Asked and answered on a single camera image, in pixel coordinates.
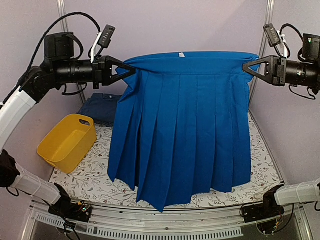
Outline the teal blue t-shirt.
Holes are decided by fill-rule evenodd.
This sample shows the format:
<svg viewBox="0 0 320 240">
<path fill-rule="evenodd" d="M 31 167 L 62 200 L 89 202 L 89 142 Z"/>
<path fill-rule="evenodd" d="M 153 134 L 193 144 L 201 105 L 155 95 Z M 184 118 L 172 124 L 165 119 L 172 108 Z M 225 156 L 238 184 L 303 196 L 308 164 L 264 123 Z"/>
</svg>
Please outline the teal blue t-shirt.
<svg viewBox="0 0 320 240">
<path fill-rule="evenodd" d="M 93 93 L 77 113 L 90 117 L 97 123 L 112 124 L 121 97 L 121 95 Z"/>
</svg>

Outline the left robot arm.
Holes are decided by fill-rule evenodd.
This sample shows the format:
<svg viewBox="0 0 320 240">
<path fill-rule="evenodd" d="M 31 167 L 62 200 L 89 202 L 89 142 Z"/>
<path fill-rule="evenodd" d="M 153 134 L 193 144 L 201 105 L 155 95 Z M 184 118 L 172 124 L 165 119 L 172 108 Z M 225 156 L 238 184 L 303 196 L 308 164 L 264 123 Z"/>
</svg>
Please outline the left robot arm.
<svg viewBox="0 0 320 240">
<path fill-rule="evenodd" d="M 74 54 L 74 43 L 84 52 L 82 43 L 72 32 L 49 34 L 55 25 L 71 16 L 83 16 L 97 28 L 97 38 L 91 47 L 90 58 L 82 60 Z M 49 183 L 27 172 L 4 149 L 5 144 L 25 115 L 53 89 L 68 84 L 93 84 L 110 86 L 135 74 L 134 67 L 111 56 L 95 53 L 96 46 L 107 49 L 115 27 L 101 29 L 97 21 L 87 13 L 72 12 L 58 18 L 43 34 L 25 73 L 0 103 L 0 186 L 16 189 L 44 201 L 63 217 L 74 213 L 74 205 L 62 186 Z"/>
</svg>

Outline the yellow laundry basket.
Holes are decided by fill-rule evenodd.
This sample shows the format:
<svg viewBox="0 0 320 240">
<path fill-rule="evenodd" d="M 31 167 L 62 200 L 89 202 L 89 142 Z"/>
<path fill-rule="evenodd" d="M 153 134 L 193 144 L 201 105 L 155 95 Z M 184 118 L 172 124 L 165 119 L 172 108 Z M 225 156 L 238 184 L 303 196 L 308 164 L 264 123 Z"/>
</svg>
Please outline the yellow laundry basket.
<svg viewBox="0 0 320 240">
<path fill-rule="evenodd" d="M 37 154 L 61 172 L 72 173 L 97 140 L 94 120 L 80 114 L 64 117 L 41 141 Z"/>
</svg>

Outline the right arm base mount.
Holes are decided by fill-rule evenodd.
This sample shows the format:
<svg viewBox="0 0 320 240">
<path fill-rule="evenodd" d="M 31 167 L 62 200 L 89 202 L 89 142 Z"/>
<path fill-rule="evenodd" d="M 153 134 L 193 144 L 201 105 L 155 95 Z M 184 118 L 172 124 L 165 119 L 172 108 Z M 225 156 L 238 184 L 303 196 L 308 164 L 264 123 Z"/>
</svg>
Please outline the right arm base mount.
<svg viewBox="0 0 320 240">
<path fill-rule="evenodd" d="M 262 221 L 269 218 L 279 217 L 279 220 L 273 219 L 271 223 L 263 222 L 257 225 L 257 229 L 264 235 L 273 235 L 280 226 L 285 210 L 278 205 L 275 199 L 275 193 L 284 185 L 277 185 L 268 190 L 262 197 L 262 203 L 246 203 L 239 210 L 240 216 L 245 223 Z"/>
</svg>

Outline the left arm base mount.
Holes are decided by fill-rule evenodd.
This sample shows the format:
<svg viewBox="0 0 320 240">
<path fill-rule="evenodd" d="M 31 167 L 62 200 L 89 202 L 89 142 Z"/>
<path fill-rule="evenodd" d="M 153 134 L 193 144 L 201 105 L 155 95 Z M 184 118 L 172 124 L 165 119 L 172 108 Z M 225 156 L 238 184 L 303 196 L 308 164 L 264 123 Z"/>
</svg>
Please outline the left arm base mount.
<svg viewBox="0 0 320 240">
<path fill-rule="evenodd" d="M 81 200 L 77 203 L 72 202 L 68 193 L 62 186 L 54 184 L 60 193 L 60 199 L 55 204 L 49 206 L 48 212 L 62 219 L 71 219 L 88 223 L 92 214 L 92 205 Z"/>
</svg>

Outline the royal blue garment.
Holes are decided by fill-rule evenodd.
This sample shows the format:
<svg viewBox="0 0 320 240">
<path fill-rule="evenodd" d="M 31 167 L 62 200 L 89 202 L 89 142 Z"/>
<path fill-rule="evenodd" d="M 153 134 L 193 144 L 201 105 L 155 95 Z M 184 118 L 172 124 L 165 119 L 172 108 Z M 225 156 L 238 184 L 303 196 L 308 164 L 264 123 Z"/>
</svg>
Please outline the royal blue garment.
<svg viewBox="0 0 320 240">
<path fill-rule="evenodd" d="M 246 52 L 143 55 L 117 103 L 108 176 L 159 212 L 251 181 Z"/>
</svg>

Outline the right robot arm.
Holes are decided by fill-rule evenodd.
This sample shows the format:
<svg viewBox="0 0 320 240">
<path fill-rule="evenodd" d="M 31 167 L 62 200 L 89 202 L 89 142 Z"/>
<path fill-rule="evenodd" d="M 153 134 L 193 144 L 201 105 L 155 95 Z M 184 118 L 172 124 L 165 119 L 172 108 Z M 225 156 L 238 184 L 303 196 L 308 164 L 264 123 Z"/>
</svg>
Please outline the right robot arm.
<svg viewBox="0 0 320 240">
<path fill-rule="evenodd" d="M 302 41 L 297 61 L 290 60 L 291 51 L 285 40 L 283 30 L 293 29 Z M 270 55 L 243 64 L 242 70 L 276 87 L 305 87 L 308 100 L 315 100 L 320 92 L 320 37 L 313 34 L 301 34 L 293 25 L 286 23 L 276 30 L 269 23 L 263 27 L 269 46 L 277 55 Z M 262 218 L 269 218 L 278 207 L 290 204 L 319 203 L 320 181 L 318 179 L 293 185 L 279 185 L 263 195 L 263 203 L 258 213 Z"/>
</svg>

